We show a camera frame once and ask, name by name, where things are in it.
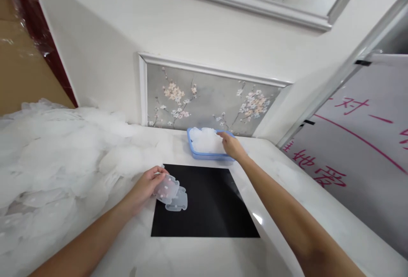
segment brown cardboard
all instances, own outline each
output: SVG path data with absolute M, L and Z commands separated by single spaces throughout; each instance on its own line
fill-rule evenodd
M 0 20 L 18 22 L 12 0 L 0 0 Z
M 11 0 L 0 0 L 0 116 L 23 102 L 46 98 L 73 108 L 72 102 L 15 17 Z

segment blue container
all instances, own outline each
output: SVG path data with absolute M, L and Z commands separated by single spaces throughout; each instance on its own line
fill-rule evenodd
M 231 158 L 230 156 L 228 156 L 227 154 L 211 154 L 211 153 L 200 153 L 194 150 L 193 148 L 193 143 L 191 142 L 191 138 L 190 138 L 190 130 L 192 128 L 188 128 L 187 129 L 187 138 L 188 138 L 188 143 L 190 144 L 190 149 L 191 152 L 193 154 L 193 158 L 197 159 L 197 160 L 226 160 L 226 161 L 235 161 L 235 159 Z M 229 135 L 233 136 L 234 135 L 229 132 L 229 131 L 225 131 L 226 133 L 228 133 Z

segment marble countertop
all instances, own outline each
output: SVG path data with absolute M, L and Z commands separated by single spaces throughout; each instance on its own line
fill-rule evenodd
M 237 162 L 195 160 L 185 131 L 144 129 L 141 141 L 157 145 L 165 164 L 228 168 L 261 238 L 151 237 L 156 200 L 150 199 L 125 226 L 92 276 L 303 276 Z M 250 157 L 315 217 L 367 276 L 408 275 L 407 260 L 272 143 L 238 138 Z

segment whiteboard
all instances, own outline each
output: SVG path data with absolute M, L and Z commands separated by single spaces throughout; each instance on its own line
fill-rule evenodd
M 380 54 L 282 151 L 408 259 L 408 56 Z

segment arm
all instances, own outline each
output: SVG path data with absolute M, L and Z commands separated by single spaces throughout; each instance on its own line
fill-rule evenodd
M 168 172 L 159 166 L 146 171 L 123 200 L 42 264 L 30 277 L 90 276 L 118 233 L 143 208 L 154 188 L 164 179 L 165 173 Z
M 309 212 L 246 154 L 237 139 L 225 132 L 219 135 L 226 153 L 244 169 L 306 277 L 365 276 Z

